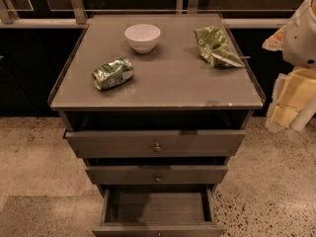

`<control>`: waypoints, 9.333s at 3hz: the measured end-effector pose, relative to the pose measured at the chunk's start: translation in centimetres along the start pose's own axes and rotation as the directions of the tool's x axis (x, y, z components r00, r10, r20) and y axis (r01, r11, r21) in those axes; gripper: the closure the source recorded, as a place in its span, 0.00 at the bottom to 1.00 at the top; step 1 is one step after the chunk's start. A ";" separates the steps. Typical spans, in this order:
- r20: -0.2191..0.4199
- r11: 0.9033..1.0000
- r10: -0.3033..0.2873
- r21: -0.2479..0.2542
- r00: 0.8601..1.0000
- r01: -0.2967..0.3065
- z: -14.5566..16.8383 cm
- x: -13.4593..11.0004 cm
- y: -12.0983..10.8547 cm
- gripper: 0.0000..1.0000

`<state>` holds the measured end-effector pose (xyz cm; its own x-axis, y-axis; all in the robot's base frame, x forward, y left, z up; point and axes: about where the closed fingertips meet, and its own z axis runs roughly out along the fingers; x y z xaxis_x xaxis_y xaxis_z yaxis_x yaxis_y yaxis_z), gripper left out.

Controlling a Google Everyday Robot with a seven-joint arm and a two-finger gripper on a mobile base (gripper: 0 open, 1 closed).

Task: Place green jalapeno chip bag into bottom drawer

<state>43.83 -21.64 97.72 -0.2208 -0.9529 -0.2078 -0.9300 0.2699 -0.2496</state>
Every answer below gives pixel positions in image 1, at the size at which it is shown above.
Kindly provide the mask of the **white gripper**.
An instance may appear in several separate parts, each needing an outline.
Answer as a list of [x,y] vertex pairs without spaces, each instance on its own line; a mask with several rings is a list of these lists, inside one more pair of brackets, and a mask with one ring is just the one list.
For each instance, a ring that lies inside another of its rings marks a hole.
[[[286,25],[267,38],[262,48],[269,51],[283,50]],[[298,113],[316,96],[316,70],[295,67],[286,77],[280,97],[271,103],[267,111],[266,128],[279,132],[289,128]]]

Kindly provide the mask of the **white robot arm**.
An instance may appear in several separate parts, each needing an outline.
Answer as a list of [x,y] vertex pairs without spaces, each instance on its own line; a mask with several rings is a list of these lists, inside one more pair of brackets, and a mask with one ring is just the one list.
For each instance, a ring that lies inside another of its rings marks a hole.
[[262,48],[280,50],[283,60],[293,65],[275,81],[266,128],[302,130],[316,113],[316,0],[304,0]]

